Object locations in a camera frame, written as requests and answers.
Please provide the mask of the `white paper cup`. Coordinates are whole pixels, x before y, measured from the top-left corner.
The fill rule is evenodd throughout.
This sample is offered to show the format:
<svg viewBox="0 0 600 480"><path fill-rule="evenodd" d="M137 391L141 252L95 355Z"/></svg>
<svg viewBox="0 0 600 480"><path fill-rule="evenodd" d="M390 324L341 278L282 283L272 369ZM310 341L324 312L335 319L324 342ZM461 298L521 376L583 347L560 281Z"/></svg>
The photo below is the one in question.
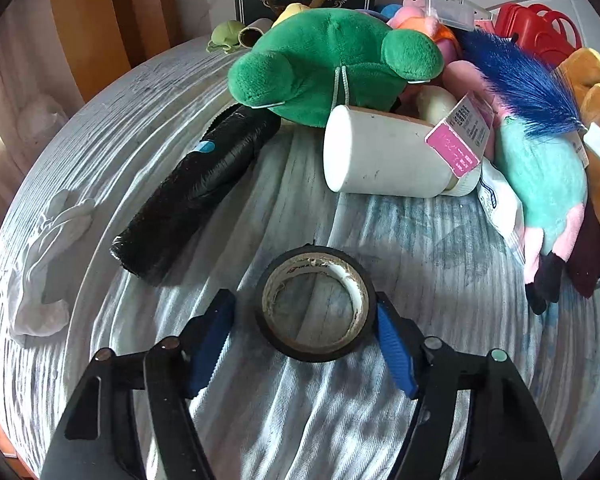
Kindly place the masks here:
<svg viewBox="0 0 600 480"><path fill-rule="evenodd" d="M432 125L403 116L338 105L329 115L323 146L327 186L334 192L433 198L465 196L477 186L479 167L464 177L425 136Z"/></svg>

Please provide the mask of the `pink white carton box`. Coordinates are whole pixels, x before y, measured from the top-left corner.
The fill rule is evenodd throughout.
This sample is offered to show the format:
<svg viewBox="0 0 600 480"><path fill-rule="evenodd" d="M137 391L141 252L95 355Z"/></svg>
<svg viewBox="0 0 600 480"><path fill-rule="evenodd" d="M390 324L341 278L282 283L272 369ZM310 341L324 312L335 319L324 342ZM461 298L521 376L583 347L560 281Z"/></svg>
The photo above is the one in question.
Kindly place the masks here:
<svg viewBox="0 0 600 480"><path fill-rule="evenodd" d="M457 178L480 165L493 125L492 107L473 91L432 128L425 138Z"/></svg>

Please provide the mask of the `cardboard tube roll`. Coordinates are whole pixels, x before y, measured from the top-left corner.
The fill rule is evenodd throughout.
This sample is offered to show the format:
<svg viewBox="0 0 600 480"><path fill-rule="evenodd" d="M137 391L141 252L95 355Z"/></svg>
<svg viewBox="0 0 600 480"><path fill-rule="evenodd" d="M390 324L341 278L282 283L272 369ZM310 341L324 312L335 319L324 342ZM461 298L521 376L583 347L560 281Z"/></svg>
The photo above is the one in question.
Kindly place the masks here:
<svg viewBox="0 0 600 480"><path fill-rule="evenodd" d="M258 18L238 32L238 44L245 49L252 49L272 25L273 21L269 18Z"/></svg>

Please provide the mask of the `black tape roll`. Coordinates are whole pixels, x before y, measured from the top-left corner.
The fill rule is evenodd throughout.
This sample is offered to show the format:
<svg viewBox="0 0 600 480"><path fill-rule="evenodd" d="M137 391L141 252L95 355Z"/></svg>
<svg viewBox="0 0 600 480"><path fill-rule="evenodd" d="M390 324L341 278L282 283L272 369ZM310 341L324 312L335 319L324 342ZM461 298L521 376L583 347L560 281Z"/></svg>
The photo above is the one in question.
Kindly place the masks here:
<svg viewBox="0 0 600 480"><path fill-rule="evenodd" d="M335 361L358 348L376 311L364 268L340 250L315 245L275 258L260 277L253 307L268 343L308 363Z"/></svg>

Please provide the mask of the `red bear suitcase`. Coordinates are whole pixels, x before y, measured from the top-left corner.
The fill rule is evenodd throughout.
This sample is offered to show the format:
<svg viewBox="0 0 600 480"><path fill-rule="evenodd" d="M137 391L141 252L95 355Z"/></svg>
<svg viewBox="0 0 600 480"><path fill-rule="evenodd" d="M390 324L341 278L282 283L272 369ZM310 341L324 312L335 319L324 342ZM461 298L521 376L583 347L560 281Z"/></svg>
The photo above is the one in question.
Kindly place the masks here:
<svg viewBox="0 0 600 480"><path fill-rule="evenodd" d="M577 26L571 18L541 3L531 6L503 4L496 19L495 33L509 38L521 50L552 67L582 47Z"/></svg>

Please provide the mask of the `yellow duck plush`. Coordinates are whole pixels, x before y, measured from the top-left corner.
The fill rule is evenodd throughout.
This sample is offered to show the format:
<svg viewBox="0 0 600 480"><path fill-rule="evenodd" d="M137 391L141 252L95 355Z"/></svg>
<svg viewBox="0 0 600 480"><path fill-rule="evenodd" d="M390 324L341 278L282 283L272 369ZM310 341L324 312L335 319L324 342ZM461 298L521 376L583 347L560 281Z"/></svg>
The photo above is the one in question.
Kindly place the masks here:
<svg viewBox="0 0 600 480"><path fill-rule="evenodd" d="M283 21L288 20L288 18L291 18L292 16L307 10L310 10L310 7L300 2L288 4L283 12L279 14L278 18L276 18L276 21L273 23L273 27L282 24Z"/></svg>

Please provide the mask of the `teal plush with blue hair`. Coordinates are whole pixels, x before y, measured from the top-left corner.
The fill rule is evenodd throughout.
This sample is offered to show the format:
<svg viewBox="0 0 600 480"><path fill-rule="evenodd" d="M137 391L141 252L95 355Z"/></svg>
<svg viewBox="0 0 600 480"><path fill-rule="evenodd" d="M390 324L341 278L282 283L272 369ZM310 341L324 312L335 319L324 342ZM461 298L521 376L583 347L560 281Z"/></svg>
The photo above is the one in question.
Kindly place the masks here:
<svg viewBox="0 0 600 480"><path fill-rule="evenodd" d="M481 29L460 33L471 90L498 116L494 165L524 213L524 291L541 315L560 296L584 220L588 185L570 134L582 129L577 102L557 70L509 39Z"/></svg>

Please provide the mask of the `small green frog toy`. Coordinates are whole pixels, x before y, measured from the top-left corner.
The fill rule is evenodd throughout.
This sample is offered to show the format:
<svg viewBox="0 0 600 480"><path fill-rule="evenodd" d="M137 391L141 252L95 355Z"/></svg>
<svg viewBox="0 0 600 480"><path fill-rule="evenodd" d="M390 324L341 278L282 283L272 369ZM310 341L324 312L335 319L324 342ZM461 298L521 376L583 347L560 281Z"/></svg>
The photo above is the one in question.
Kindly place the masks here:
<svg viewBox="0 0 600 480"><path fill-rule="evenodd" d="M231 54L239 50L242 46L239 43L238 37L244 28L244 24L235 20L229 20L219 24L212 30L207 44L207 51L221 51L225 54Z"/></svg>

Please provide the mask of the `white cotton glove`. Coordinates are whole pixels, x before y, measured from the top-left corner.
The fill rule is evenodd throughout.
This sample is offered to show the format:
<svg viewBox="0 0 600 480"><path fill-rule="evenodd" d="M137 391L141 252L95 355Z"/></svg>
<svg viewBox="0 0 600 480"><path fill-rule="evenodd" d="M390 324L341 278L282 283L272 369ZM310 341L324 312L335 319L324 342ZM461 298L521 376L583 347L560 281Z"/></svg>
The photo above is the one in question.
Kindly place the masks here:
<svg viewBox="0 0 600 480"><path fill-rule="evenodd" d="M57 192L38 215L7 281L7 318L10 338L48 337L64 328L69 304L58 299L45 302L50 266L74 245L91 226L96 202L91 198L68 206L69 192Z"/></svg>

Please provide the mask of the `dark maroon cloth pouch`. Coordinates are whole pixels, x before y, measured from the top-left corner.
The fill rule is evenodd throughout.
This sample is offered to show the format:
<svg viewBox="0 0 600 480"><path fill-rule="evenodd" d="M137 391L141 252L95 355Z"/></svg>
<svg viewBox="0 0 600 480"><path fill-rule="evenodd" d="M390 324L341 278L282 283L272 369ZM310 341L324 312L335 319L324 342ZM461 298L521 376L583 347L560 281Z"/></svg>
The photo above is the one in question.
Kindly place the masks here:
<svg viewBox="0 0 600 480"><path fill-rule="evenodd" d="M586 202L583 223L566 263L566 273L574 289L591 298L600 288L600 222L590 200Z"/></svg>

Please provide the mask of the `pink pig plush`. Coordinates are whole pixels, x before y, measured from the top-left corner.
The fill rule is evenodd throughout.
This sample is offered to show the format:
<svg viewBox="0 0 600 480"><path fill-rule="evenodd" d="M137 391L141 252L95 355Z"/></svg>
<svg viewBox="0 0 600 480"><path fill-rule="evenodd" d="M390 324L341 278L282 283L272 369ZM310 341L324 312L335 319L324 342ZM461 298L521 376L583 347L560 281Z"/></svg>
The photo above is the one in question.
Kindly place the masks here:
<svg viewBox="0 0 600 480"><path fill-rule="evenodd" d="M425 16L427 0L403 0L402 6L388 19L388 25L396 29L409 18L423 18Z"/></svg>

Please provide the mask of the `black garbage bag roll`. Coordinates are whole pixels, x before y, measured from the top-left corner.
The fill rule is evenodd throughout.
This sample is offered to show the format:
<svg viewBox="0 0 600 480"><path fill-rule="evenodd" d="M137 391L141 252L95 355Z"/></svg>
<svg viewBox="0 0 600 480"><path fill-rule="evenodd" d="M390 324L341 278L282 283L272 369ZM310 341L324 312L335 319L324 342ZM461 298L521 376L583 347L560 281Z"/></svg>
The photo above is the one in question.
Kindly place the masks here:
<svg viewBox="0 0 600 480"><path fill-rule="evenodd" d="M281 123L267 108L240 104L215 116L193 151L114 238L110 252L120 266L151 285L160 284Z"/></svg>

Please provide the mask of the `dark green plush toy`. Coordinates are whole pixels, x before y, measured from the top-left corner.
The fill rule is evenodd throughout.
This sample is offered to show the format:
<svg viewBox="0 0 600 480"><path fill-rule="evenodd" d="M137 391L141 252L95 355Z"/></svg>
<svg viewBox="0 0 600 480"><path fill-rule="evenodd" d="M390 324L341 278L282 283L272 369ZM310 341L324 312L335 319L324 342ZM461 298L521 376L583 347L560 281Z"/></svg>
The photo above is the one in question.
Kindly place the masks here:
<svg viewBox="0 0 600 480"><path fill-rule="evenodd" d="M442 73L437 45L347 9L312 9L272 27L228 72L233 98L297 124L326 126L338 105L388 112L408 84Z"/></svg>

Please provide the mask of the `brown bear plush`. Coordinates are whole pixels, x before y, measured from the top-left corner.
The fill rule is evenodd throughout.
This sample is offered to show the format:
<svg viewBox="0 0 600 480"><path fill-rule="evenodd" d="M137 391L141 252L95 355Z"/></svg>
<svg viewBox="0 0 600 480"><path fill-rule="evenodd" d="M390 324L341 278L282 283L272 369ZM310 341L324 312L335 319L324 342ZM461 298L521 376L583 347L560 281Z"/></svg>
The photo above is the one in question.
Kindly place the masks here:
<svg viewBox="0 0 600 480"><path fill-rule="evenodd" d="M571 84L585 128L582 141L588 155L588 196L600 222L600 54L580 48L558 70Z"/></svg>

